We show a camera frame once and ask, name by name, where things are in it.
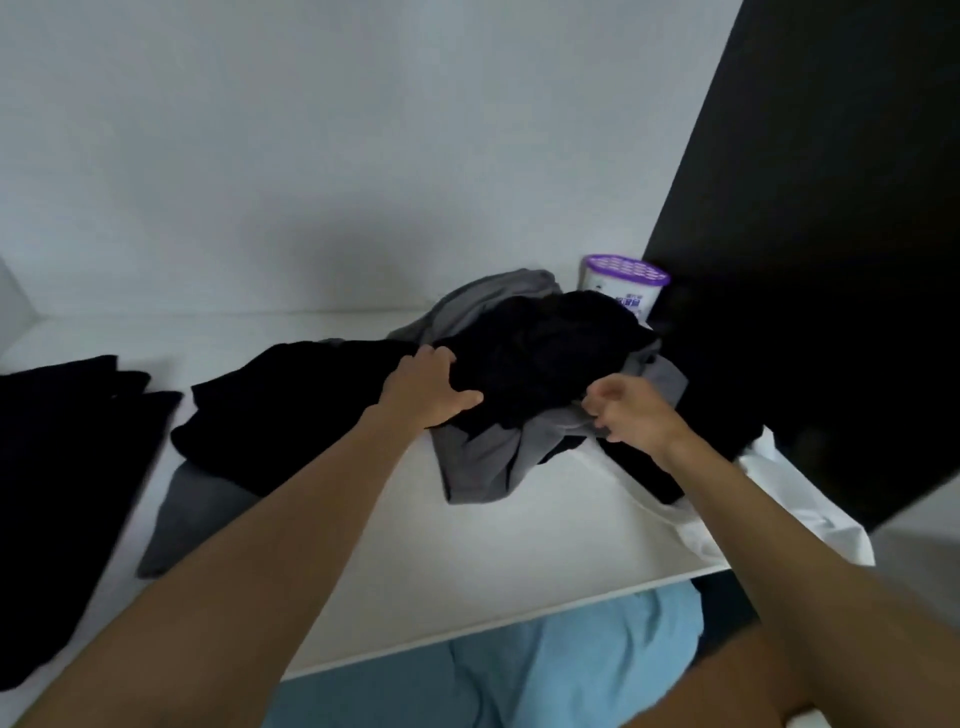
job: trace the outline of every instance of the hand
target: hand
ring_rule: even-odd
[[[583,407],[598,427],[610,430],[610,442],[625,442],[646,452],[666,470],[667,451],[693,431],[660,393],[640,376],[610,375],[587,388]]]
[[[404,356],[383,383],[379,406],[416,429],[441,425],[483,401],[474,390],[455,392],[450,365],[457,357],[447,347],[422,346],[416,356]]]

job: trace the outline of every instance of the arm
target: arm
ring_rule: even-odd
[[[356,427],[147,589],[21,728],[260,725],[400,456],[483,399],[450,388],[452,360],[404,357]]]
[[[956,724],[960,638],[950,628],[807,531],[646,380],[600,379],[584,408],[677,480],[834,728]]]

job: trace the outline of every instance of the white wall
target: white wall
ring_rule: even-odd
[[[0,5],[0,255],[44,314],[419,307],[639,255],[740,0]]]
[[[876,567],[960,629],[960,473],[873,534]]]
[[[35,318],[27,297],[0,260],[0,353],[26,331]]]

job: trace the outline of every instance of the right hand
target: right hand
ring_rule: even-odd
[[[693,431],[653,384],[640,376],[610,375],[587,388],[583,407],[598,427],[610,430],[610,442],[625,442],[646,452],[666,470],[670,447]]]

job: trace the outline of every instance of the pile of clothes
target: pile of clothes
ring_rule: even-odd
[[[453,350],[453,387],[485,396],[432,430],[452,504],[507,497],[538,463],[602,436],[578,402],[615,372],[649,378],[730,459],[762,430],[710,378],[708,352],[672,352],[616,300],[521,269],[453,291],[381,341],[280,344],[194,386],[197,412],[171,433],[186,461],[137,574],[162,575],[336,442],[422,344]],[[144,394],[148,381],[118,372],[115,356],[0,376],[0,558],[12,595],[0,690],[53,657],[83,614],[180,401]],[[643,453],[599,442],[660,502],[682,496]]]

